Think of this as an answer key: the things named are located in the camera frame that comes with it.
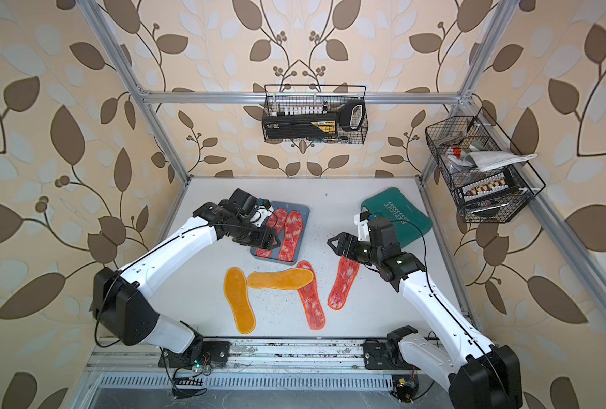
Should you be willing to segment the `red insole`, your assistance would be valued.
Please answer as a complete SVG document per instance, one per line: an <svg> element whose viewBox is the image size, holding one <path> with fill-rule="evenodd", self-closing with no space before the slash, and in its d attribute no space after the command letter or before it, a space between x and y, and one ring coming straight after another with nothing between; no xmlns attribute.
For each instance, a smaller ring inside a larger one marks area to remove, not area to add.
<svg viewBox="0 0 606 409"><path fill-rule="evenodd" d="M275 209L274 215L270 216L269 219L267 220L267 227L275 228L275 230L277 230L277 233L280 233L282 231L282 229L284 228L284 223L285 223L286 217L287 217L286 209L282 209L282 208ZM272 251L257 250L256 255L257 255L257 257L269 258L272 255Z"/></svg>
<svg viewBox="0 0 606 409"><path fill-rule="evenodd" d="M341 257L338 265L335 283L328 297L328 306L336 311L342 310L346 304L349 292L358 275L360 264Z"/></svg>
<svg viewBox="0 0 606 409"><path fill-rule="evenodd" d="M284 223L284 240L280 248L278 260L293 262L296 248L303 231L303 217L298 211L292 211Z"/></svg>
<svg viewBox="0 0 606 409"><path fill-rule="evenodd" d="M307 261L297 264L298 269L306 269L313 273L313 280L303 288L298 289L302 306L306 314L308 326L313 331L320 331L325 327L326 319L318 296L318 282L313 266Z"/></svg>

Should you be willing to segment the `yellow insole vertical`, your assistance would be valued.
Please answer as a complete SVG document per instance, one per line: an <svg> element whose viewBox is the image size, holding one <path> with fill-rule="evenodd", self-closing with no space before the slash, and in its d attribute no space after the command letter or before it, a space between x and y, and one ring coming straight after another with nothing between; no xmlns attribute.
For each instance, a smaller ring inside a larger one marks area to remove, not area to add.
<svg viewBox="0 0 606 409"><path fill-rule="evenodd" d="M238 332L243 335L253 332L256 327L255 313L248 297L248 283L241 269L228 269L223 291L230 305Z"/></svg>

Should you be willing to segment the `yellow insole horizontal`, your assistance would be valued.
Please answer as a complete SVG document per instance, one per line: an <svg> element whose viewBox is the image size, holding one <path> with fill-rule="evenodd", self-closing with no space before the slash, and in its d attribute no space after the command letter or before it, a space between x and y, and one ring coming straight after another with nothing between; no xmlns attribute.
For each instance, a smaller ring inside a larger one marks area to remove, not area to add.
<svg viewBox="0 0 606 409"><path fill-rule="evenodd" d="M247 279L253 289L279 291L297 291L314 280L314 274L308 269L288 269L281 272L253 272Z"/></svg>

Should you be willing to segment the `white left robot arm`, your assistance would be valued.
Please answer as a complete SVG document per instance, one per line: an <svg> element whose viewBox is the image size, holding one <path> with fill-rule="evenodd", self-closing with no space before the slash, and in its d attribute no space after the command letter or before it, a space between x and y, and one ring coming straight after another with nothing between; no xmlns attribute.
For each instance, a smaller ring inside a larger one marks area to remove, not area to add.
<svg viewBox="0 0 606 409"><path fill-rule="evenodd" d="M281 244L277 230L267 227L274 216L269 200L239 188L218 204L203 204L181 228L139 259L117 270L103 268L94 276L96 325L127 346L149 344L184 354L199 333L156 312L150 299L185 262L225 237L260 250L277 248Z"/></svg>

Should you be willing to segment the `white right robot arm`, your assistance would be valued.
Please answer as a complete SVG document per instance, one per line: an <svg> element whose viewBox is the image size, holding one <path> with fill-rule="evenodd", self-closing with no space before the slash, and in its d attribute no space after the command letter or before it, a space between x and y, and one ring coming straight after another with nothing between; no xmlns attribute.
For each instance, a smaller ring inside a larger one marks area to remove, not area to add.
<svg viewBox="0 0 606 409"><path fill-rule="evenodd" d="M356 224L357 235L335 235L329 247L377 271L439 338L440 344L434 345L414 328L400 328L392 334L396 354L446 390L455 408L522 407L520 362L514 351L490 341L449 302L426 266L404 251L392 222L363 212Z"/></svg>

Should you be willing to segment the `black yellow tool box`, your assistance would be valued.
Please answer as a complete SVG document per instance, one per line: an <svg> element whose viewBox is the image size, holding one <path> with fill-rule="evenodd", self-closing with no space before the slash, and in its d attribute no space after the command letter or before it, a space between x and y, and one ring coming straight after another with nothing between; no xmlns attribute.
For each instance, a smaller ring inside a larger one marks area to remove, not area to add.
<svg viewBox="0 0 606 409"><path fill-rule="evenodd" d="M267 140L308 139L324 141L337 137L336 113L267 116L262 128Z"/></svg>

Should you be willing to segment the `green plastic tool case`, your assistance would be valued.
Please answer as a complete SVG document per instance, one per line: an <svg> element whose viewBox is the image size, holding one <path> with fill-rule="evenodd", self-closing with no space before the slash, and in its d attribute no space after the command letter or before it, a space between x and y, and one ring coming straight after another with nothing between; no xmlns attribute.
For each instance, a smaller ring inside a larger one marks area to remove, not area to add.
<svg viewBox="0 0 606 409"><path fill-rule="evenodd" d="M375 218L385 218L393 223L402 247L419 240L433 228L431 219L417 209L396 187L390 187L368 199L361 208Z"/></svg>

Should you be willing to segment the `socket bit set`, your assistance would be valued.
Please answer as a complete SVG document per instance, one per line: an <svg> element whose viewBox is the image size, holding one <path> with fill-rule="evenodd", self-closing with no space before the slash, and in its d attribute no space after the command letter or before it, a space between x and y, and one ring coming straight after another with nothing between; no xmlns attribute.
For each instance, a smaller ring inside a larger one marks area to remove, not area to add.
<svg viewBox="0 0 606 409"><path fill-rule="evenodd" d="M504 171L461 187L459 193L465 203L470 203L477 199L505 194L516 187L511 173Z"/></svg>

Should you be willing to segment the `white folded paper bag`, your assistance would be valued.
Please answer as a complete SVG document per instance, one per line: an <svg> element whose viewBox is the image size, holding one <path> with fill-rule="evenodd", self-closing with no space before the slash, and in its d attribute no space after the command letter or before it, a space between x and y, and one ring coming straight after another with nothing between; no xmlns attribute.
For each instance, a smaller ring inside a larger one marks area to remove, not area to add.
<svg viewBox="0 0 606 409"><path fill-rule="evenodd" d="M504 151L483 151L471 152L465 159L481 172L488 172L504 168L509 165L523 163L534 160L537 157L536 153L527 155L517 155Z"/></svg>

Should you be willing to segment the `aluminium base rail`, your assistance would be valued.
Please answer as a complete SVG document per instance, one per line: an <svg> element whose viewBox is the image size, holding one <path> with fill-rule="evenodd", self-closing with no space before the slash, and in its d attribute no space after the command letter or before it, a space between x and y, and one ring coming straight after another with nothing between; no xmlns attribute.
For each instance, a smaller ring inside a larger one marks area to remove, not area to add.
<svg viewBox="0 0 606 409"><path fill-rule="evenodd" d="M95 349L87 375L107 389L388 392L434 385L422 370L391 363L385 341L350 338L207 338L186 361L148 346Z"/></svg>

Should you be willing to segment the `aluminium frame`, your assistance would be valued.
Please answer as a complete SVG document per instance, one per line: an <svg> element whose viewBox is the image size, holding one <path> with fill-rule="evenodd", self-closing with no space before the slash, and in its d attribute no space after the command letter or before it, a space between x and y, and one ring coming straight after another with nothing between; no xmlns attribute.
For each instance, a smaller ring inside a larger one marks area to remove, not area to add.
<svg viewBox="0 0 606 409"><path fill-rule="evenodd" d="M162 123L154 111L154 105L158 103L184 103L184 104L241 104L262 103L269 107L272 102L296 102L301 104L306 101L316 102L324 96L318 85L306 87L303 92L294 92L278 86L276 91L264 90L260 93L248 92L166 92L144 90L133 74L131 66L125 57L120 44L110 30L104 11L95 1L80 1L78 7L85 20L90 25L93 33L101 42L102 47L111 59L111 64L132 100L138 104L138 110L146 120L149 129L156 138L156 144L163 150L166 158L173 162L177 177L185 184L191 180L188 171L182 163L180 155L170 141ZM511 143L511 137L501 128L500 124L493 119L492 112L484 107L476 107L473 103L473 90L477 80L473 68L468 72L463 87L457 93L362 93L361 98L366 104L371 105L450 105L452 107L449 117L454 119L461 113L471 117L474 123L479 123L480 128L491 137L497 147ZM540 190L534 190L533 198L527 202L530 209L548 234L554 245L559 250L563 259L572 268L585 286L589 296L594 300L599 311L606 318L606 278L603 268L594 260L594 257L585 249L584 244L577 238L576 233L567 225L566 221L560 219L556 209L541 195Z"/></svg>

